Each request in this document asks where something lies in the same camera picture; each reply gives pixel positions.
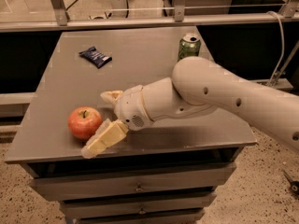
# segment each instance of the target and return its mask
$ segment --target table top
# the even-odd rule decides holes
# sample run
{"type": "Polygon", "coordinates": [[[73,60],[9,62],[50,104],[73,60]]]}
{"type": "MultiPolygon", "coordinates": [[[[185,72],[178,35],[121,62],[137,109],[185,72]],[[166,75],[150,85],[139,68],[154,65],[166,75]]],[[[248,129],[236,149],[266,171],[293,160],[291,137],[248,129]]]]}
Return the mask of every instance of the table top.
{"type": "MultiPolygon", "coordinates": [[[[126,90],[170,77],[178,59],[179,40],[196,27],[142,28],[65,32],[62,34],[29,108],[6,155],[7,163],[81,160],[84,143],[67,128],[69,114],[79,106],[98,109],[104,119],[116,119],[103,91],[126,90]],[[100,69],[78,56],[92,46],[112,56],[100,69]]],[[[202,40],[200,56],[212,60],[202,40]]],[[[106,150],[107,156],[198,150],[253,145],[249,125],[217,109],[192,119],[164,119],[150,129],[129,132],[106,150]]]]}

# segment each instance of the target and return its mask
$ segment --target can lid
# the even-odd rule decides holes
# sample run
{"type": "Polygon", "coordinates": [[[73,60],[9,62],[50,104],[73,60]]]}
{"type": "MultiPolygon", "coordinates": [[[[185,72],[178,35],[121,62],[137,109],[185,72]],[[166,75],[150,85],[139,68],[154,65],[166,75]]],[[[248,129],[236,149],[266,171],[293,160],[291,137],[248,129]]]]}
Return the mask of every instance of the can lid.
{"type": "Polygon", "coordinates": [[[199,35],[193,33],[187,33],[183,39],[187,42],[197,42],[199,40],[199,35]]]}

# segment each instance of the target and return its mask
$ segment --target drawer handle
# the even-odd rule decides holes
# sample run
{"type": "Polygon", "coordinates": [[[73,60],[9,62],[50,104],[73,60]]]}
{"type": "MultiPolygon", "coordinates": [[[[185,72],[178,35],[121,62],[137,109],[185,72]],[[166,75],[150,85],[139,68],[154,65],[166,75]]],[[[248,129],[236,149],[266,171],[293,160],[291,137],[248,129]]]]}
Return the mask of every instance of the drawer handle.
{"type": "Polygon", "coordinates": [[[139,215],[145,215],[147,212],[141,207],[140,211],[138,212],[139,215]]]}
{"type": "Polygon", "coordinates": [[[135,188],[135,192],[143,192],[144,189],[141,187],[140,183],[137,183],[137,187],[135,188]]]}

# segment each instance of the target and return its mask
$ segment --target metal frame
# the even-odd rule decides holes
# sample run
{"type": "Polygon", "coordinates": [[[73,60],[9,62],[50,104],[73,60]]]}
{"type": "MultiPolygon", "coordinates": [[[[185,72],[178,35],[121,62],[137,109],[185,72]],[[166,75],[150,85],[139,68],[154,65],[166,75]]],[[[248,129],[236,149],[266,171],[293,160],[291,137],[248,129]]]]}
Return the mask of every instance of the metal frame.
{"type": "Polygon", "coordinates": [[[288,0],[279,13],[285,18],[291,18],[298,9],[299,0],[288,0]]]}
{"type": "MultiPolygon", "coordinates": [[[[19,31],[46,31],[46,30],[82,30],[106,28],[136,28],[154,26],[180,26],[180,25],[210,25],[210,24],[236,24],[276,22],[269,14],[224,14],[224,15],[198,15],[185,16],[186,0],[176,0],[172,17],[160,19],[110,19],[100,21],[70,21],[65,10],[64,0],[51,0],[55,11],[56,22],[7,22],[0,23],[0,32],[19,31]]],[[[286,0],[279,14],[282,21],[298,21],[296,13],[299,0],[286,0]]]]}
{"type": "Polygon", "coordinates": [[[52,2],[53,9],[55,11],[56,21],[60,26],[66,26],[69,21],[67,15],[64,0],[50,0],[52,2]]]}
{"type": "Polygon", "coordinates": [[[293,47],[293,49],[292,49],[290,55],[288,56],[286,62],[282,65],[280,70],[275,73],[273,80],[270,80],[270,85],[271,86],[278,84],[278,80],[281,78],[282,75],[284,75],[284,72],[285,72],[286,68],[288,67],[290,61],[292,60],[292,58],[295,55],[295,53],[297,52],[297,50],[299,50],[299,40],[297,41],[297,43],[293,47]]]}

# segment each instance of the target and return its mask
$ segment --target lab bench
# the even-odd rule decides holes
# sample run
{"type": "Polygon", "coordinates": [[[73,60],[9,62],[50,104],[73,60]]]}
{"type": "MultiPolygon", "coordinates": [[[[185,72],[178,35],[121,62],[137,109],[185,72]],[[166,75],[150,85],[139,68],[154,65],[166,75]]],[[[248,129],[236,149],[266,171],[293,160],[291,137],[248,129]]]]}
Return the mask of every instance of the lab bench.
{"type": "MultiPolygon", "coordinates": [[[[64,32],[23,118],[7,163],[33,178],[30,186],[78,224],[194,222],[234,172],[243,147],[256,143],[250,126],[217,109],[207,116],[163,119],[130,131],[94,159],[68,131],[78,106],[115,119],[103,91],[126,90],[171,77],[179,40],[196,27],[64,32]],[[97,69],[78,56],[89,47],[112,57],[97,69]]],[[[202,40],[200,56],[212,60],[202,40]]]]}

